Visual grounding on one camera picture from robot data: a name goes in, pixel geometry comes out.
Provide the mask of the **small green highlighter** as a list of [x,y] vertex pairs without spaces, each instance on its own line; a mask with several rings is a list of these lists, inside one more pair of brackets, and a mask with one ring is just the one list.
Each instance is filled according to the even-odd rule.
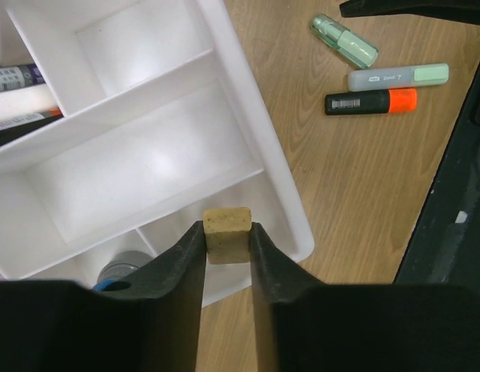
[[376,46],[327,15],[316,15],[310,28],[318,39],[360,69],[371,67],[378,58]]

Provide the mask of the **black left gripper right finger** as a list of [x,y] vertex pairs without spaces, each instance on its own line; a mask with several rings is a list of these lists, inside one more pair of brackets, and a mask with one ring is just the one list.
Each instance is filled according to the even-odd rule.
[[480,296],[444,284],[325,284],[250,231],[261,371],[480,371]]

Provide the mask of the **small tan eraser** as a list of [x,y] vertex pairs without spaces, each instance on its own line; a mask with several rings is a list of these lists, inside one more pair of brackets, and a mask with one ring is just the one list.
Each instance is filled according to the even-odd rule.
[[251,210],[247,207],[207,209],[202,215],[208,261],[211,265],[250,261]]

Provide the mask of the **red clear pen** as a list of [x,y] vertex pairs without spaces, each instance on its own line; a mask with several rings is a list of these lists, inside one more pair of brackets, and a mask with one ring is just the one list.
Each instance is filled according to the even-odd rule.
[[64,115],[59,109],[21,115],[0,122],[0,134],[22,133],[39,129],[52,122],[62,119]]

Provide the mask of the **grey green highlighter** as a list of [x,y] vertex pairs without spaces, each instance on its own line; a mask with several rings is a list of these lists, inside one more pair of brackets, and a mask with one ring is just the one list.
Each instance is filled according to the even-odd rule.
[[366,69],[349,73],[347,86],[352,92],[417,88],[446,84],[449,77],[450,68],[445,63]]

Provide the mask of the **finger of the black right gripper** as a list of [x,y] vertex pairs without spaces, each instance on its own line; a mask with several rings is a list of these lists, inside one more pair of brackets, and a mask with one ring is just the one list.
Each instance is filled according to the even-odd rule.
[[410,14],[480,25],[480,0],[355,0],[340,4],[344,18]]

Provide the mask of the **black orange highlighter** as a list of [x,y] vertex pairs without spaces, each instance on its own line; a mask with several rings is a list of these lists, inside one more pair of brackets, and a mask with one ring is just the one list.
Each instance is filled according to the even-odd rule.
[[345,92],[324,98],[326,115],[374,115],[412,112],[418,94],[414,88]]

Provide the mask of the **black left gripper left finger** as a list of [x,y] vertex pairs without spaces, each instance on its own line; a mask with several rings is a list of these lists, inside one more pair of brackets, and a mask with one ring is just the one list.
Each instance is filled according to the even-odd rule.
[[194,370],[205,262],[198,221],[101,291],[73,281],[0,281],[0,371]]

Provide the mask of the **blue grey glue stick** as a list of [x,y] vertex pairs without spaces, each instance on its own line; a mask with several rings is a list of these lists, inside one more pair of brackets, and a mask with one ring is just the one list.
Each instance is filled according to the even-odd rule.
[[144,252],[129,250],[118,253],[101,269],[93,290],[103,291],[110,284],[139,270],[150,261],[152,256]]

